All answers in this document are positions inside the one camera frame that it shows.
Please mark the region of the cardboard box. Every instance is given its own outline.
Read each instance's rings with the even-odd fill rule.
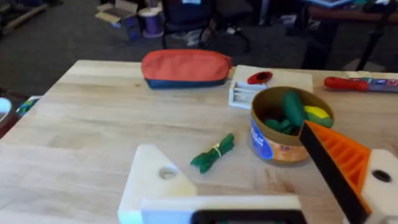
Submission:
[[[138,5],[125,0],[116,0],[116,4],[103,4],[97,7],[99,13],[96,18],[111,24],[120,24],[123,20],[134,17],[137,13]]]
[[[141,36],[141,28],[138,23],[136,13],[138,5],[125,0],[116,0],[115,5],[111,3],[103,4],[97,7],[97,19],[110,23],[115,28],[117,36],[128,40],[135,40]]]

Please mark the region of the cylindrical can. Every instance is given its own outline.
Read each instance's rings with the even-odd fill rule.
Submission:
[[[159,16],[159,11],[159,8],[147,7],[138,12],[144,21],[144,37],[155,38],[163,35],[162,19]]]
[[[321,98],[298,88],[278,86],[260,91],[252,101],[251,107],[251,145],[261,159],[279,164],[293,164],[304,161],[308,153],[298,136],[282,134],[268,128],[264,119],[284,119],[282,100],[286,92],[295,90],[303,105],[324,109],[333,119],[330,106]]]
[[[0,138],[2,138],[17,123],[19,116],[12,103],[6,98],[0,98]]]

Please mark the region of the red pencil case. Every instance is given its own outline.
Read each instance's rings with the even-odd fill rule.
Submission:
[[[231,58],[209,50],[156,50],[142,60],[151,88],[196,88],[225,83]]]

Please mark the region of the can label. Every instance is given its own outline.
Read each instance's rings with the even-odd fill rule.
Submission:
[[[262,159],[275,159],[283,162],[299,162],[308,157],[304,146],[288,146],[267,139],[251,119],[251,142]]]
[[[251,120],[250,132],[251,132],[251,144],[256,153],[262,159],[272,159],[273,156],[272,149],[253,119]]]

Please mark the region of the green cucumber toy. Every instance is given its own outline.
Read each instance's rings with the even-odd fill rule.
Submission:
[[[299,128],[303,125],[307,116],[304,112],[303,102],[296,91],[290,90],[285,93],[282,107],[286,118],[290,121],[293,127]]]
[[[307,113],[307,117],[309,121],[312,121],[324,127],[331,128],[333,126],[333,120],[331,118],[320,118],[312,113]]]

